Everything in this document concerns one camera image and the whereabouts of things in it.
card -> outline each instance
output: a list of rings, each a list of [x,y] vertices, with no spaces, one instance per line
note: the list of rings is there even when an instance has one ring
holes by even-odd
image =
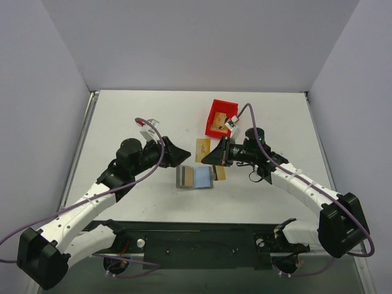
[[[194,168],[194,188],[210,188],[212,185],[211,167]]]
[[[226,120],[226,113],[215,112],[214,121],[210,129],[215,130],[217,132],[227,133],[228,128],[225,125],[225,120]]]
[[[202,159],[209,154],[210,148],[211,148],[211,139],[208,138],[196,139],[195,162],[202,162]]]
[[[220,165],[213,165],[213,173],[215,181],[223,181],[226,179],[225,167]]]
[[[177,167],[177,187],[193,188],[194,186],[194,168],[185,165]]]

screw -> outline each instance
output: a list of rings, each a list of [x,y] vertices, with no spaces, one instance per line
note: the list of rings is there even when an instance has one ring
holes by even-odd
[[[264,245],[265,245],[264,240],[261,239],[261,238],[257,239],[257,240],[256,240],[256,245],[257,245],[258,247],[264,247]]]
[[[136,245],[139,248],[143,248],[145,246],[145,244],[146,244],[146,241],[143,240],[143,239],[139,239],[139,240],[136,241]]]

gray floor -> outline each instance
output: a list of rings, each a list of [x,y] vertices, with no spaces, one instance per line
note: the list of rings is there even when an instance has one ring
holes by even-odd
[[[315,271],[325,266],[330,257],[305,256],[298,271]],[[124,274],[140,271],[132,265]],[[311,277],[279,277],[277,271],[243,269],[174,270],[165,269],[136,279],[105,277],[102,259],[86,258],[76,264],[53,289],[40,294],[64,293],[317,293],[360,294],[364,290],[354,259],[345,256],[327,272]]]

white table surface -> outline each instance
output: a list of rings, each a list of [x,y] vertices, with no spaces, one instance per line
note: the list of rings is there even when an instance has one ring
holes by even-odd
[[[254,108],[257,125],[265,130],[267,144],[313,180],[330,188],[304,94],[257,92],[101,91],[72,182],[67,206],[77,201],[115,158],[120,143],[130,137],[144,142],[134,118],[155,118],[159,131],[192,153],[183,164],[195,163],[195,143],[204,138],[213,99],[246,102]],[[249,111],[241,117],[242,130],[251,127]],[[211,148],[218,140],[212,139]],[[280,224],[295,217],[315,221],[302,203],[280,188],[248,179],[251,167],[225,168],[227,180],[215,181],[209,190],[175,187],[175,169],[159,168],[136,185],[98,220],[226,222]]]

red plastic bin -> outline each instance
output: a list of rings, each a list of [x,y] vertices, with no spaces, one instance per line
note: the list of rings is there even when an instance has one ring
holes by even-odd
[[[220,139],[224,136],[230,136],[231,132],[226,127],[226,132],[213,130],[213,122],[215,119],[215,114],[225,113],[226,117],[232,118],[233,116],[237,115],[238,112],[238,104],[233,102],[227,102],[223,100],[214,99],[213,106],[211,107],[211,111],[209,112],[208,119],[207,119],[207,126],[206,126],[206,135],[209,137]]]

